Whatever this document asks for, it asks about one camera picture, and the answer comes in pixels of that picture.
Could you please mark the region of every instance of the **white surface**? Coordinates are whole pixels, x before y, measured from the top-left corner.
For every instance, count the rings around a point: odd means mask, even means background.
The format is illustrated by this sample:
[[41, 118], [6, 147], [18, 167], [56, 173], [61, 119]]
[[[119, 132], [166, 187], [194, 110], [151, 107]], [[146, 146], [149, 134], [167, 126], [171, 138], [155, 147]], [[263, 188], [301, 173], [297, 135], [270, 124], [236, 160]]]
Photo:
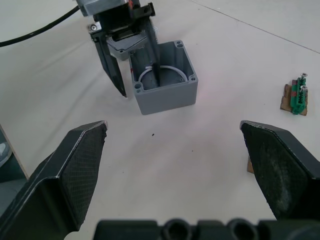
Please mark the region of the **white surface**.
[[[141, 115], [129, 63], [120, 63], [129, 96], [123, 98], [104, 73], [79, 12], [44, 34], [0, 48], [0, 122], [29, 175], [68, 130], [108, 121], [86, 220], [67, 240], [91, 239], [106, 218], [273, 218], [246, 172], [241, 120], [288, 129], [320, 159], [319, 54], [194, 2], [154, 4], [159, 42], [183, 40], [197, 73], [193, 106]], [[279, 109], [284, 85], [302, 72], [309, 75], [306, 117]]]
[[319, 0], [193, 0], [320, 53]]

